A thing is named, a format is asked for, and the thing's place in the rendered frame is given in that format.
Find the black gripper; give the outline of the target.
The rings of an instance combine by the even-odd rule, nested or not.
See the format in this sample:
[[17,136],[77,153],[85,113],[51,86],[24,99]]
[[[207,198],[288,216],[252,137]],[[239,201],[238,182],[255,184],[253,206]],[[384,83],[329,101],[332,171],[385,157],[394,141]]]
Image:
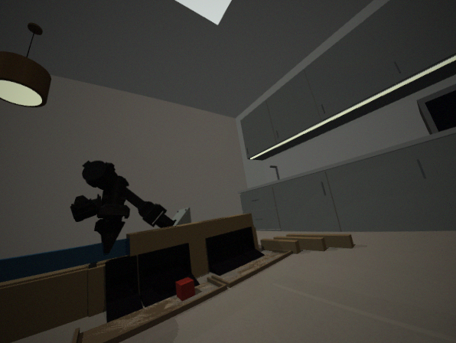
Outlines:
[[97,231],[104,246],[104,253],[110,253],[116,238],[119,236],[121,229],[124,227],[125,222],[122,221],[124,216],[127,219],[130,215],[130,208],[124,205],[126,196],[120,192],[106,192],[103,193],[101,199],[102,207],[99,208],[99,219],[94,231]]

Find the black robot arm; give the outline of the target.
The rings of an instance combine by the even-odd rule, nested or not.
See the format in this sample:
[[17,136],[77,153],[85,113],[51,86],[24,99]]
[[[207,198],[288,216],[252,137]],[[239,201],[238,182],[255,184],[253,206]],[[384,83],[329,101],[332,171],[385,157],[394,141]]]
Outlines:
[[[123,193],[126,196],[126,200],[138,208],[139,215],[143,217],[142,220],[148,224],[152,226],[157,225],[160,228],[172,227],[174,225],[176,220],[172,220],[166,216],[164,213],[167,210],[160,204],[143,201],[138,195],[126,187],[129,186],[129,183],[125,178],[116,174],[113,163],[88,161],[83,164],[83,167],[82,176],[88,185],[91,185],[93,188],[98,187],[103,190],[103,193],[111,191]],[[80,222],[96,214],[97,217],[99,216],[99,208],[102,207],[102,202],[101,197],[99,195],[97,197],[96,199],[90,198],[89,200],[83,195],[76,197],[74,203],[70,206],[76,222]]]

